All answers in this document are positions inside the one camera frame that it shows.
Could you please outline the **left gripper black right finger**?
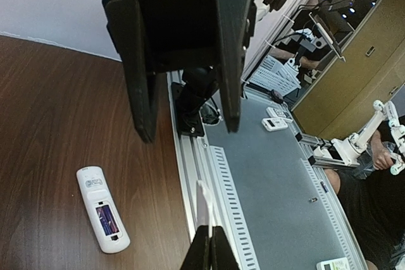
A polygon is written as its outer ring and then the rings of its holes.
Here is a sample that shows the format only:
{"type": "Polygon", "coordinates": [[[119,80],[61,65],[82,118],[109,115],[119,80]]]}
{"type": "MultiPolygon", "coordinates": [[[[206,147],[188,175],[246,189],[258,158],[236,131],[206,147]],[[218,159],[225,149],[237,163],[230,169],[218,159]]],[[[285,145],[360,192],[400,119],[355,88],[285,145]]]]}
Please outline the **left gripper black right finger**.
{"type": "Polygon", "coordinates": [[[240,269],[225,231],[221,226],[213,227],[211,237],[211,268],[214,270],[240,269]]]}

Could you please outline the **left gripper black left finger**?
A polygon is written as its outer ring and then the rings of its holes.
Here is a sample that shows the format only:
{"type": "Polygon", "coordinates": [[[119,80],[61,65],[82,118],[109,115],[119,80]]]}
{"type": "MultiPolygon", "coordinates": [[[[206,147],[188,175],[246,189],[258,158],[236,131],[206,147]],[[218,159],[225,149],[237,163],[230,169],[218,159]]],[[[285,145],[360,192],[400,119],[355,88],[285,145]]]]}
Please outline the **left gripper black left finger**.
{"type": "Polygon", "coordinates": [[[203,270],[210,269],[210,238],[208,226],[199,226],[194,239],[186,253],[181,270],[203,270]]]}

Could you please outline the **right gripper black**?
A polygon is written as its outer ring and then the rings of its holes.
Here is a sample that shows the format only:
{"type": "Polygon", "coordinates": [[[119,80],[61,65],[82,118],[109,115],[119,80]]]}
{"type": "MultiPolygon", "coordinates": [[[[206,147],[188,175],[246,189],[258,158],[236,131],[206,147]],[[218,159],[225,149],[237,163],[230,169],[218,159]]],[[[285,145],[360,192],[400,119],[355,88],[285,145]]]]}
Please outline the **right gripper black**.
{"type": "Polygon", "coordinates": [[[150,144],[156,135],[158,77],[153,73],[205,66],[220,68],[223,117],[228,132],[238,131],[253,0],[104,0],[104,10],[143,142],[150,144]]]}

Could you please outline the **white battery cover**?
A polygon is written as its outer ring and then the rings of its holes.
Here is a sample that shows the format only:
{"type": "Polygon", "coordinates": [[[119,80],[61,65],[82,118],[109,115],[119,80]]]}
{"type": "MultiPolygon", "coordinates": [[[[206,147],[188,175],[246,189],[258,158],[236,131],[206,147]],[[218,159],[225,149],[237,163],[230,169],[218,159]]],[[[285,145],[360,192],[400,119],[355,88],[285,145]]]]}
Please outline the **white battery cover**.
{"type": "Polygon", "coordinates": [[[213,198],[211,190],[202,180],[196,181],[197,226],[208,229],[208,237],[213,236],[213,198]]]}

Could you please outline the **blue battery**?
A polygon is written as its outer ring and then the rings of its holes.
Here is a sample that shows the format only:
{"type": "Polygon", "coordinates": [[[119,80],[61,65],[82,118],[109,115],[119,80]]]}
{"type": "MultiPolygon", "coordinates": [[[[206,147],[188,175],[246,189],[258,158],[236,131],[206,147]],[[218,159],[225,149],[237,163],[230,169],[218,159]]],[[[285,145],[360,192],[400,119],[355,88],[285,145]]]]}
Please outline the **blue battery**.
{"type": "Polygon", "coordinates": [[[106,236],[111,235],[112,232],[111,232],[108,222],[106,220],[106,215],[104,214],[103,206],[97,207],[96,212],[97,212],[97,216],[99,218],[100,224],[104,230],[105,235],[106,236]]]}
{"type": "Polygon", "coordinates": [[[119,229],[118,229],[118,226],[116,225],[113,213],[111,212],[109,205],[103,206],[103,211],[104,211],[104,214],[106,215],[106,220],[108,222],[111,232],[118,233],[119,229]]]}

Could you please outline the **white remote control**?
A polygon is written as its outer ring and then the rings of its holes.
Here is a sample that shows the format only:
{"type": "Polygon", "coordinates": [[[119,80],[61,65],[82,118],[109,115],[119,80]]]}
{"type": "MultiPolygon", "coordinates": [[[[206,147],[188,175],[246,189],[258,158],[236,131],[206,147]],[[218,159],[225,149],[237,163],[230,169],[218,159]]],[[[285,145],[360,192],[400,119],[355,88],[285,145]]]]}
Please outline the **white remote control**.
{"type": "Polygon", "coordinates": [[[104,172],[87,166],[76,172],[82,199],[100,249],[117,254],[130,245],[130,238],[111,196],[104,172]]]}

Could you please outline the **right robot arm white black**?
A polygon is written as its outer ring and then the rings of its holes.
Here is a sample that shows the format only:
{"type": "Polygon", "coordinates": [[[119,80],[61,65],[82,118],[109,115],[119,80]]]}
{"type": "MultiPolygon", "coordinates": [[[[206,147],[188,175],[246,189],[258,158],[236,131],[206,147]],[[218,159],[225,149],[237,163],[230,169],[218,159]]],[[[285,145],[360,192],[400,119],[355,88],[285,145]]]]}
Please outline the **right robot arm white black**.
{"type": "Polygon", "coordinates": [[[145,143],[156,134],[160,81],[173,71],[183,73],[174,86],[180,133],[199,135],[200,108],[216,92],[228,130],[238,130],[254,0],[102,0],[102,5],[123,65],[134,127],[145,143]]]}

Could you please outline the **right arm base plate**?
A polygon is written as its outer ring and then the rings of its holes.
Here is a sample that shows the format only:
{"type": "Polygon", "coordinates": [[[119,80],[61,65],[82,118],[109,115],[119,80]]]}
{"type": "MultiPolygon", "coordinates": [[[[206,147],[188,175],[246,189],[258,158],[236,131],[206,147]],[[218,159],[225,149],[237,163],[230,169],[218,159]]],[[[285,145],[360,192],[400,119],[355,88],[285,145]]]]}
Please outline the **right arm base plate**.
{"type": "Polygon", "coordinates": [[[171,83],[171,96],[173,98],[173,109],[175,113],[175,128],[179,135],[188,137],[204,137],[204,127],[199,111],[188,113],[180,108],[180,101],[184,86],[177,82],[171,83]]]}

